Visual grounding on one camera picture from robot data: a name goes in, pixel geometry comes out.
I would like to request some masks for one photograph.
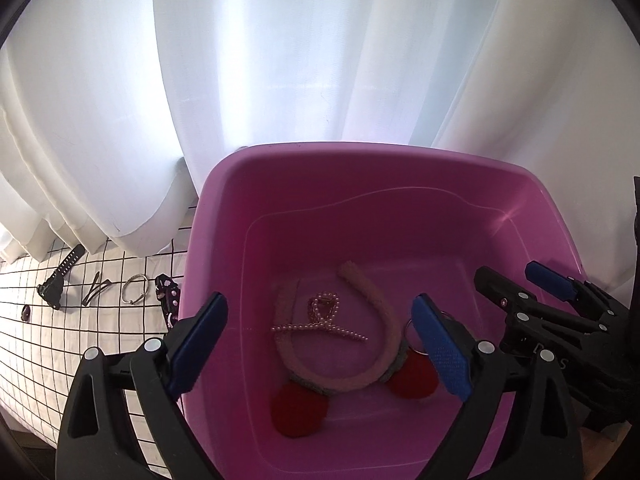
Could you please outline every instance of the metal bangle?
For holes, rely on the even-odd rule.
[[[453,319],[453,316],[448,312],[444,312],[444,310],[441,310],[440,313],[447,319]],[[420,355],[429,355],[427,352],[420,352],[419,350],[416,350],[414,347],[412,347],[411,343],[409,342],[409,339],[406,336],[406,331],[409,328],[409,325],[411,325],[413,322],[414,320],[412,318],[409,318],[409,321],[407,321],[406,325],[404,326],[404,330],[402,330],[402,337],[404,337],[404,339],[406,340],[409,350],[413,350],[415,353]]]
[[[131,283],[136,278],[144,278],[145,279],[145,281],[143,282],[142,294],[140,294],[140,297],[137,298],[136,300],[125,300],[124,299],[124,290],[127,288],[127,285],[129,285],[129,283]],[[145,274],[134,274],[122,286],[122,291],[120,292],[120,298],[122,299],[122,301],[124,303],[129,303],[129,304],[133,305],[133,304],[136,304],[137,302],[139,302],[140,300],[142,300],[142,298],[144,298],[146,296],[146,292],[148,291],[148,289],[149,289],[149,278]]]

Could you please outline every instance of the sheer curtain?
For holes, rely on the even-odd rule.
[[[533,171],[624,296],[639,54],[610,0],[32,0],[0,50],[0,223],[36,257],[151,254],[241,146],[434,146]]]

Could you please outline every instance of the table surface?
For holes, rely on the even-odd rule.
[[[85,254],[65,277],[60,310],[46,305],[36,286],[70,252],[62,241],[53,243],[43,262],[25,256],[0,263],[0,404],[28,430],[56,446],[69,387],[87,348],[128,352],[166,333],[153,280],[164,273],[182,282],[194,212],[195,206],[171,244],[154,256],[131,257],[111,241],[98,253]],[[109,279],[113,285],[81,306],[96,272],[100,282]],[[138,273],[150,280],[147,294],[135,305],[124,303],[122,285]],[[127,299],[138,297],[142,286],[142,281],[127,286]],[[30,322],[20,319],[25,304],[31,306]],[[149,467],[170,478],[135,392],[127,392],[127,405]]]

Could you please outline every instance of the red pompom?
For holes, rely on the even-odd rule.
[[[271,401],[271,421],[284,436],[307,436],[320,429],[328,409],[329,397],[290,382]]]
[[[385,384],[398,397],[421,399],[438,387],[438,373],[427,356],[409,350],[402,368]]]

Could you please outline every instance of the pearl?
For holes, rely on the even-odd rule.
[[[320,305],[324,309],[328,309],[326,316],[320,312]],[[367,338],[351,332],[345,328],[334,325],[334,319],[340,308],[340,300],[335,292],[325,290],[320,294],[316,294],[314,298],[310,298],[306,303],[306,312],[309,323],[285,325],[276,325],[271,327],[272,332],[290,332],[292,330],[324,330],[329,333],[337,334],[342,337],[348,337],[357,341],[367,341]]]

